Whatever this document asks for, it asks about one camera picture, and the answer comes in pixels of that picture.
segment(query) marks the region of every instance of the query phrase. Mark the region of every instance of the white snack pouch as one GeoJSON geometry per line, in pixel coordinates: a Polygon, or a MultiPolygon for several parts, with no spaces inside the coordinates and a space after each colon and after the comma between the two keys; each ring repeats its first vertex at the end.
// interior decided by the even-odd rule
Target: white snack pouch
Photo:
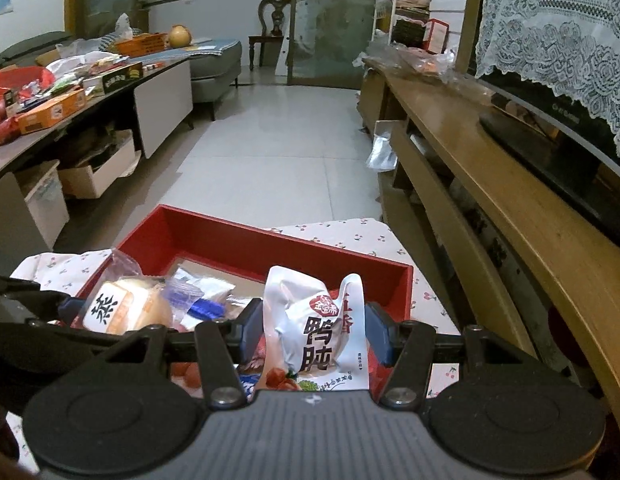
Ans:
{"type": "Polygon", "coordinates": [[[333,300],[325,285],[272,267],[263,295],[266,359],[259,388],[368,389],[363,286],[358,274],[333,300]]]}

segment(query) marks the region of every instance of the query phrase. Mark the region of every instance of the chair backrest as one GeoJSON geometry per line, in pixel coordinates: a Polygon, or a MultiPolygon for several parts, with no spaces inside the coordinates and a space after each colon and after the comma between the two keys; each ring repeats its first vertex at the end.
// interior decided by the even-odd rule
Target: chair backrest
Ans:
{"type": "Polygon", "coordinates": [[[259,4],[259,21],[261,22],[261,35],[268,35],[268,27],[266,27],[266,22],[263,19],[263,11],[265,10],[268,4],[274,7],[272,11],[272,32],[270,36],[283,36],[283,32],[281,31],[281,25],[283,24],[283,9],[286,5],[290,4],[291,0],[262,0],[259,4]]]}

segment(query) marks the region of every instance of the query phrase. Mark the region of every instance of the orange basket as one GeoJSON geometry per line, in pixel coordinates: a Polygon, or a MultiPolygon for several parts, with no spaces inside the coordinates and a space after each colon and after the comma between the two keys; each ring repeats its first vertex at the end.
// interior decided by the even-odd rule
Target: orange basket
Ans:
{"type": "Polygon", "coordinates": [[[122,56],[139,57],[165,50],[166,34],[140,34],[132,40],[116,43],[117,50],[122,56]]]}

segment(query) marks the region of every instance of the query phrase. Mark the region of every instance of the orange box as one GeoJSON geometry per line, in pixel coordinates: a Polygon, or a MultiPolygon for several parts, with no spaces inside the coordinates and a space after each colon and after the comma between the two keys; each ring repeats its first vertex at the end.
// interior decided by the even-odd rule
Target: orange box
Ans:
{"type": "Polygon", "coordinates": [[[85,91],[81,88],[53,97],[17,118],[21,133],[30,134],[54,126],[85,107],[85,91]]]}

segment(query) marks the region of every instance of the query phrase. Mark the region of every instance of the black circular joint cover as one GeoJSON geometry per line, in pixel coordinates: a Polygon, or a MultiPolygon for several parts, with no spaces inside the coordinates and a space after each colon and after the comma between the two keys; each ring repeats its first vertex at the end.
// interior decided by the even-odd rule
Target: black circular joint cover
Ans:
{"type": "Polygon", "coordinates": [[[573,384],[459,382],[433,399],[430,427],[465,462],[501,474],[539,476],[587,465],[603,437],[605,416],[573,384]]]}
{"type": "Polygon", "coordinates": [[[197,405],[176,384],[57,383],[27,405],[23,431],[34,456],[82,476],[141,473],[190,440],[197,405]]]}

